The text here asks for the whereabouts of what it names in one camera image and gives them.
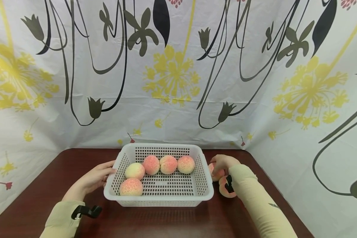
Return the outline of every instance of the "black plastic clip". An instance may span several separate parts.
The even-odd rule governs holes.
[[[93,206],[92,209],[86,206],[79,205],[71,214],[72,219],[81,218],[82,215],[88,216],[89,218],[97,218],[102,212],[102,208],[100,206]]]
[[[231,182],[233,182],[233,179],[231,178],[231,175],[228,175],[226,177],[227,183],[225,183],[225,188],[229,193],[234,193],[233,186],[231,185]]]

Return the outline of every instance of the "person's right hand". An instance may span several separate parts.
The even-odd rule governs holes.
[[[228,170],[234,165],[240,165],[241,163],[234,157],[228,155],[216,155],[210,163],[216,162],[212,175],[216,175],[219,170]]]

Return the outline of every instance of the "white backdrop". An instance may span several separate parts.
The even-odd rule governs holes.
[[[357,237],[357,1],[0,0],[0,213],[66,148],[250,151]]]

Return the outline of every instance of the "peach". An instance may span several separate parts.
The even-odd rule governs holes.
[[[171,155],[166,155],[160,160],[160,170],[165,175],[173,174],[178,167],[178,161]]]
[[[212,172],[213,172],[213,170],[214,170],[214,166],[216,165],[216,163],[214,162],[214,163],[210,163],[209,165],[208,165],[208,168],[209,168],[209,171],[210,171],[210,175],[211,175],[211,177],[212,177],[212,180],[213,180],[213,182],[217,182],[217,181],[219,181],[224,175],[225,175],[225,171],[224,170],[219,170],[218,172],[217,172],[217,174],[216,175],[212,175]]]
[[[148,175],[155,175],[160,170],[159,159],[154,155],[149,155],[144,159],[143,167]]]
[[[141,196],[143,194],[143,185],[137,178],[126,179],[119,188],[121,196]]]
[[[235,192],[232,192],[232,193],[229,193],[229,191],[226,189],[225,185],[227,183],[227,180],[226,180],[226,177],[227,176],[223,176],[219,181],[219,193],[221,193],[222,196],[226,197],[226,198],[234,198],[236,197],[236,193]]]
[[[144,177],[145,169],[141,163],[131,163],[124,172],[126,179],[137,178],[141,180]]]
[[[186,175],[194,170],[194,160],[190,156],[183,156],[178,160],[178,170]]]

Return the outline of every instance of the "basket rim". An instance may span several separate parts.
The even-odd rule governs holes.
[[[204,170],[205,178],[206,178],[206,184],[208,185],[209,193],[208,195],[204,196],[114,196],[109,193],[111,190],[111,183],[115,178],[115,174],[109,175],[107,178],[108,183],[106,183],[106,186],[103,190],[104,196],[106,199],[111,200],[111,201],[208,201],[210,200],[213,195],[214,195],[214,188],[213,188],[213,180],[211,178],[209,169],[208,169],[208,163],[206,162],[205,155],[202,151],[202,149],[197,146],[197,145],[190,145],[190,144],[173,144],[173,143],[129,143],[121,149],[121,151],[118,153],[118,156],[116,156],[115,163],[113,165],[114,169],[117,169],[121,163],[121,158],[123,157],[124,153],[126,153],[126,150],[128,150],[129,147],[131,148],[136,148],[136,147],[177,147],[177,146],[184,146],[184,147],[190,147],[194,148],[199,152],[200,160],[201,160],[201,166],[203,167],[202,169]]]

